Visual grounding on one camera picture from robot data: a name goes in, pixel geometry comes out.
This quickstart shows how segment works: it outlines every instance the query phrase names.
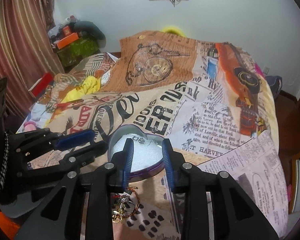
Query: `white wall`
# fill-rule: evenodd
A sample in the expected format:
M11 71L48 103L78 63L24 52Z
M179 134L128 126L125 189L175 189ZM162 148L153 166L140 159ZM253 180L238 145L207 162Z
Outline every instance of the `white wall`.
M104 51L119 39L175 25L191 38L243 47L283 90L300 97L300 10L293 0L55 0L55 21L71 14L94 22L106 35Z

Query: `pile of jewelry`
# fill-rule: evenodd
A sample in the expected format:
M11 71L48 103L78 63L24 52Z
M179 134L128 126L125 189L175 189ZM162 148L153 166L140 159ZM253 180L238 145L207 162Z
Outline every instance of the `pile of jewelry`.
M122 195L116 193L111 194L113 223L120 223L124 218L133 216L139 209L140 199L134 188L138 189L137 187L128 186L126 192ZM136 204L131 200L132 193L136 195Z

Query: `black spot pattern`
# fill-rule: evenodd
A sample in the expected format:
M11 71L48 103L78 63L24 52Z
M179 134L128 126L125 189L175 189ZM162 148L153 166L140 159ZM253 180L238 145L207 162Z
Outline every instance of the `black spot pattern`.
M156 227L161 226L161 224L157 220L155 220L153 223L156 225Z
M146 231L146 228L143 225L139 226L140 231Z
M130 221L127 221L127 225L128 225L128 227L132 227L133 226L133 224Z
M154 234L152 234L151 232L148 232L148 235L152 238L154 237Z
M162 216L162 215L159 215L159 216L158 216L158 220L159 220L159 221L163 221L163 220L164 220L163 216Z
M157 212L154 211L154 210L151 210L151 212L148 213L148 216L153 219L153 218L155 218L157 216Z
M147 226L147 225L150 225L150 222L149 222L148 220L143 220L142 222L143 222L146 226Z

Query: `bedsheet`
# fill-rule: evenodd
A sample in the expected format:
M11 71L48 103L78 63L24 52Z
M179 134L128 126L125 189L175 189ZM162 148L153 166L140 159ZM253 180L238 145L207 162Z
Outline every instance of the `bedsheet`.
M169 138L187 162L203 171L228 171L283 236L288 200L274 100L251 56L228 42L157 31L137 33L120 43L122 56L116 64L103 54L96 56L102 57L100 64L90 66L94 75L110 70L99 92L60 103L88 67L63 74L57 89L47 91L41 99L53 113L47 127L64 134L91 128L100 141L118 127L134 124ZM67 152L49 152L31 167L56 165ZM106 155L98 157L82 172L105 162ZM170 192L165 171L132 185L138 187L142 205L138 214L114 224L114 239L180 239L185 196Z

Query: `yellow cloth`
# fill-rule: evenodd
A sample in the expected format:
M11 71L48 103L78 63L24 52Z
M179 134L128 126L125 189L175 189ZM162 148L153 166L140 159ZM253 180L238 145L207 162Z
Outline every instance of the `yellow cloth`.
M88 76L80 86L72 89L67 93L66 97L62 100L62 103L78 100L84 95L92 94L99 91L101 88L101 78L95 78Z

